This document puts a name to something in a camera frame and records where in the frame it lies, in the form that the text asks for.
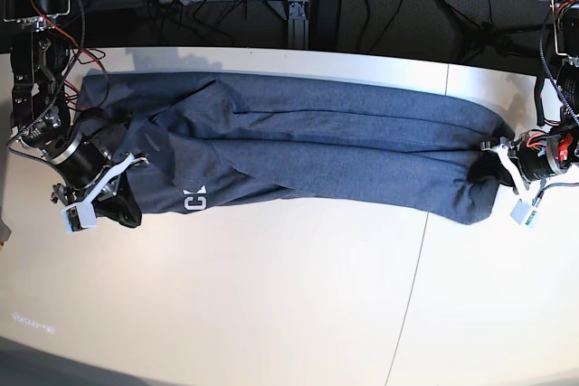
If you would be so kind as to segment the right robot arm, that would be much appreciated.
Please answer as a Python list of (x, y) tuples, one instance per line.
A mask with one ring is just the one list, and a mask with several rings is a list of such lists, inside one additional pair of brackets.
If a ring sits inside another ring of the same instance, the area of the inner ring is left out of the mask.
[(127, 171), (147, 159), (132, 154), (116, 159), (81, 130), (84, 122), (106, 121), (107, 116), (100, 105), (72, 107), (67, 93), (72, 88), (68, 77), (80, 56), (97, 59), (83, 37), (74, 38), (57, 24), (70, 12), (72, 1), (79, 0), (4, 0), (5, 22), (23, 28), (10, 53), (15, 133), (6, 148), (61, 177), (51, 200), (62, 204), (67, 232), (92, 229), (99, 217), (134, 229), (142, 214)]

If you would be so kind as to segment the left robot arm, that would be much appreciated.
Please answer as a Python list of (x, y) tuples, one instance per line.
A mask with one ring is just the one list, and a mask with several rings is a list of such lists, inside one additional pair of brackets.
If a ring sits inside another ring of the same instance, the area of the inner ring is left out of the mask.
[(486, 167), (523, 198), (533, 182), (540, 182), (538, 198), (551, 187), (549, 178), (578, 165), (578, 0), (545, 0), (549, 12), (538, 26), (540, 61), (533, 90), (536, 127), (519, 137), (483, 142), (493, 154)]

